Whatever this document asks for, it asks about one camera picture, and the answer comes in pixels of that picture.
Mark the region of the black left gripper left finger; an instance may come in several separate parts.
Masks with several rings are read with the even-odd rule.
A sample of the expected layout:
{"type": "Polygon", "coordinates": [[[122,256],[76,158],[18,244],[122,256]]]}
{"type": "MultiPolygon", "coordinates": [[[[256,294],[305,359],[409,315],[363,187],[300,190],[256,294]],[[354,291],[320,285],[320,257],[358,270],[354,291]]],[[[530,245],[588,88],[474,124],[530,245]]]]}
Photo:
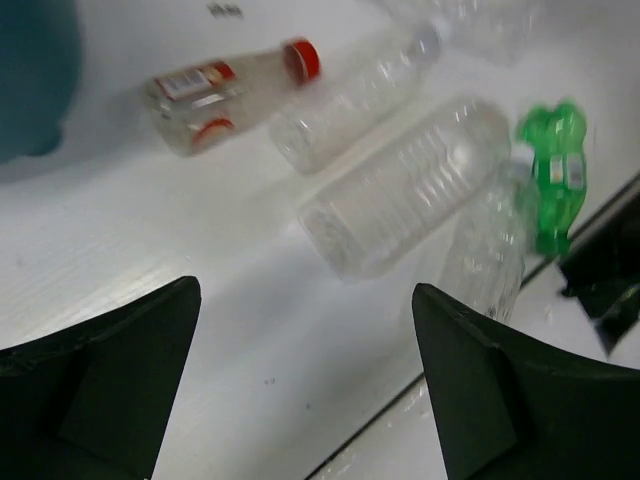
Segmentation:
{"type": "Polygon", "coordinates": [[[1,352],[4,479],[149,479],[201,307],[183,276],[1,352]]]}

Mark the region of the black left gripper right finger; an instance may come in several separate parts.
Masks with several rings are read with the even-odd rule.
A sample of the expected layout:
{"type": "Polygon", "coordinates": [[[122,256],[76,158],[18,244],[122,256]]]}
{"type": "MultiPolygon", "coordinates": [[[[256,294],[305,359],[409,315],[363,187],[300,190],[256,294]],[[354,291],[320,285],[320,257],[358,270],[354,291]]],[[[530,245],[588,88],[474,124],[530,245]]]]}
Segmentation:
{"type": "Polygon", "coordinates": [[[430,284],[412,311],[451,479],[635,479],[639,373],[541,342],[430,284]]]}

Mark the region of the crushed clear plastic bottle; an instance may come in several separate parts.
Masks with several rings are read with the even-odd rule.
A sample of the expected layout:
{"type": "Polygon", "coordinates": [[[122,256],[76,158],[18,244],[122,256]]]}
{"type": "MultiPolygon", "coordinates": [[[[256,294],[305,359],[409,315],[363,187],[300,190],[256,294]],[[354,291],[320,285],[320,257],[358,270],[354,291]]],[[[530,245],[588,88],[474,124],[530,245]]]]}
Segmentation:
{"type": "Polygon", "coordinates": [[[535,243],[540,193],[533,165],[532,147],[511,148],[510,159],[461,212],[437,283],[503,324],[511,317],[535,243]]]}

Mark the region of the large clear ribbed bottle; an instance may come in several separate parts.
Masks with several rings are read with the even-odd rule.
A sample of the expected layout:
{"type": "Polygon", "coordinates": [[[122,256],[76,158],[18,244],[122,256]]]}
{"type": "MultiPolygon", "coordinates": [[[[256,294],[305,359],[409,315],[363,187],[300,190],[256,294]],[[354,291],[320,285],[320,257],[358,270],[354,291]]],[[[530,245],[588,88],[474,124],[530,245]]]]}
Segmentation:
{"type": "Polygon", "coordinates": [[[450,100],[307,201],[299,220],[348,281],[386,273],[463,206],[510,154],[495,103],[450,100]]]}

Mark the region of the green plastic bottle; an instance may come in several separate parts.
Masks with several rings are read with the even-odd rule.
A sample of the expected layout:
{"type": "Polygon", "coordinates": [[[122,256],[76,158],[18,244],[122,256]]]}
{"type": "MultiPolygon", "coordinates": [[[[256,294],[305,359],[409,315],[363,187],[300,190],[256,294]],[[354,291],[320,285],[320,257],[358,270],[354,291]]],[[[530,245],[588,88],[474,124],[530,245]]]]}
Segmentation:
{"type": "Polygon", "coordinates": [[[586,116],[571,100],[536,105],[517,123],[516,139],[534,152],[532,176],[540,193],[536,250],[542,256],[570,249],[569,230],[587,194],[586,134],[586,116]]]}

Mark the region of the red cap clear bottle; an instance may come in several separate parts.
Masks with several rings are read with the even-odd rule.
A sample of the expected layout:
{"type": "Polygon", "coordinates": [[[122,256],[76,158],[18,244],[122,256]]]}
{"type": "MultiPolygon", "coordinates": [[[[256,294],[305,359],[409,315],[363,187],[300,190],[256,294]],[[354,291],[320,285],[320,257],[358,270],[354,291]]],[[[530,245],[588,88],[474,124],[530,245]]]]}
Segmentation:
{"type": "Polygon", "coordinates": [[[165,143],[188,157],[269,119],[320,75],[315,46],[298,37],[152,77],[141,95],[165,143]]]}

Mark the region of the clear plastic bottle white cap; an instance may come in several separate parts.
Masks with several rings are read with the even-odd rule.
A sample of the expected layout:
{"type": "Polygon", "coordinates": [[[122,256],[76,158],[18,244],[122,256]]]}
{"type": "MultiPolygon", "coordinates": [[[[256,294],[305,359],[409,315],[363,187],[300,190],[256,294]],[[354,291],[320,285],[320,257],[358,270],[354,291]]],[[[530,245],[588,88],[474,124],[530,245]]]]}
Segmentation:
{"type": "Polygon", "coordinates": [[[296,172],[323,170],[408,102],[449,37],[449,27],[436,21],[370,35],[276,114],[273,143],[296,172]]]}

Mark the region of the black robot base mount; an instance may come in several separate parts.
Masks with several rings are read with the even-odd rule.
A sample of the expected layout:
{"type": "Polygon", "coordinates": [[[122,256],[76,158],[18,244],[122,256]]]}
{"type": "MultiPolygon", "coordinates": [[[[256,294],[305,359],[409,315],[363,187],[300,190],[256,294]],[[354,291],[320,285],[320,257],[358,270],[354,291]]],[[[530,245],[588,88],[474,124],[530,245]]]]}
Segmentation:
{"type": "Polygon", "coordinates": [[[566,286],[604,351],[611,354],[639,323],[639,177],[634,176],[571,237],[560,261],[566,286]]]}

